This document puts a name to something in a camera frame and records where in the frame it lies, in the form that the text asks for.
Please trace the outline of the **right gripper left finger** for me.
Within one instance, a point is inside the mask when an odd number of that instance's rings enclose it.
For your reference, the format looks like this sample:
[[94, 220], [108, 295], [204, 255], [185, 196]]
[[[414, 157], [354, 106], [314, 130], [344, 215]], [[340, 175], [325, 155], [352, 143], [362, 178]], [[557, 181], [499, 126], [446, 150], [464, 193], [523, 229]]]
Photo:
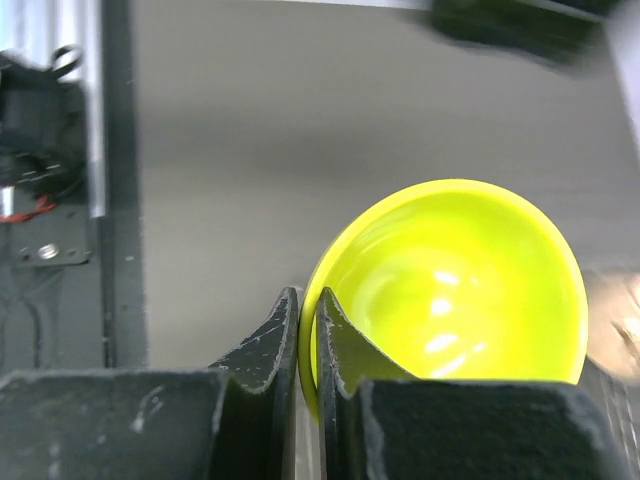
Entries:
[[295, 473], [297, 292], [284, 288], [265, 321], [212, 364], [224, 375], [213, 417], [211, 479]]

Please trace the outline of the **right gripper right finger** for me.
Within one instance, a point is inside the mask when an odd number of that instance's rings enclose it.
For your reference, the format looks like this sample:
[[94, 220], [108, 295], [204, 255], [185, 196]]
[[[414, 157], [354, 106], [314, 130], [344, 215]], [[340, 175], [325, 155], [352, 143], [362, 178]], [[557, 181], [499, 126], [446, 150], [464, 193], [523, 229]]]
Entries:
[[384, 431], [372, 411], [373, 384], [416, 377], [349, 321], [328, 287], [316, 307], [316, 346], [323, 477], [385, 479]]

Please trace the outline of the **yellow-green bowl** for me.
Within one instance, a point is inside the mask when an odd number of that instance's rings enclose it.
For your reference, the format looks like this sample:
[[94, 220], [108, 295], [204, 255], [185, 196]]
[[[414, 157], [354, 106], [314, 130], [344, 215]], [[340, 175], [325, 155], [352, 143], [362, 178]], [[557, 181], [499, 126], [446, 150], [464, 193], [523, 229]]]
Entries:
[[503, 187], [439, 179], [348, 224], [317, 262], [298, 334], [306, 405], [319, 412], [316, 309], [324, 289], [367, 340], [418, 378], [575, 384], [588, 301], [558, 227]]

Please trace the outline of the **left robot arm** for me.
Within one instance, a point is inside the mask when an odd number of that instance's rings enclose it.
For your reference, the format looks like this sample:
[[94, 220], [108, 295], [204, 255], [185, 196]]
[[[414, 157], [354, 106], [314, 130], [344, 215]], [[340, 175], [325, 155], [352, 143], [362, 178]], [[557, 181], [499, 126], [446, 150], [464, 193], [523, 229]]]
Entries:
[[467, 45], [517, 52], [552, 65], [585, 55], [622, 1], [433, 1], [425, 23]]

